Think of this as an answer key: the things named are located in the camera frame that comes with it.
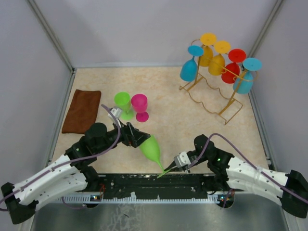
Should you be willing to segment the green wine glass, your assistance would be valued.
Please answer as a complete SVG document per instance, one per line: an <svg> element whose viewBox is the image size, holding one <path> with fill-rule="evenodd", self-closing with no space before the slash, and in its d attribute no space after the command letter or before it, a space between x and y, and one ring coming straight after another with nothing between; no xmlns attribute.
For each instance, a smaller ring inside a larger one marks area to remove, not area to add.
<svg viewBox="0 0 308 231"><path fill-rule="evenodd" d="M122 109L121 119L131 120L134 117L134 112L131 109L131 98L127 92L119 92L115 95L114 101L116 106Z"/></svg>
<svg viewBox="0 0 308 231"><path fill-rule="evenodd" d="M161 178L170 171L170 170L164 170L161 164L160 146L154 135L150 135L150 137L139 146L139 149L147 159L157 163L160 169L162 170L162 173L158 175L157 178Z"/></svg>

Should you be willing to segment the pink wine glass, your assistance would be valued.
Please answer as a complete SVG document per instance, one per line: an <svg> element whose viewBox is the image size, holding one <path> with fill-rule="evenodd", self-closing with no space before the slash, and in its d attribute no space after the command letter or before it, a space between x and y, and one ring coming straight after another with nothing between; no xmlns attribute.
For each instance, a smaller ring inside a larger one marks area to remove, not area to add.
<svg viewBox="0 0 308 231"><path fill-rule="evenodd" d="M136 120L138 122L146 122L149 119L147 113L148 99L144 94L136 94L131 98L131 105L136 112Z"/></svg>

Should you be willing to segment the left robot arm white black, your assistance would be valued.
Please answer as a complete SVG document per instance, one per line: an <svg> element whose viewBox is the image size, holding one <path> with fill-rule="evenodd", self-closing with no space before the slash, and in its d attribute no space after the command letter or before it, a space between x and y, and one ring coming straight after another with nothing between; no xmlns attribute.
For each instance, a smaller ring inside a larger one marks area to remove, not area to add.
<svg viewBox="0 0 308 231"><path fill-rule="evenodd" d="M79 191L94 191L100 179L91 163L98 155L117 147L118 143L137 148L150 134L134 128L130 122L107 130L103 123L94 123L78 142L58 159L28 179L1 187L3 202L14 225L30 219L36 211L55 199Z"/></svg>

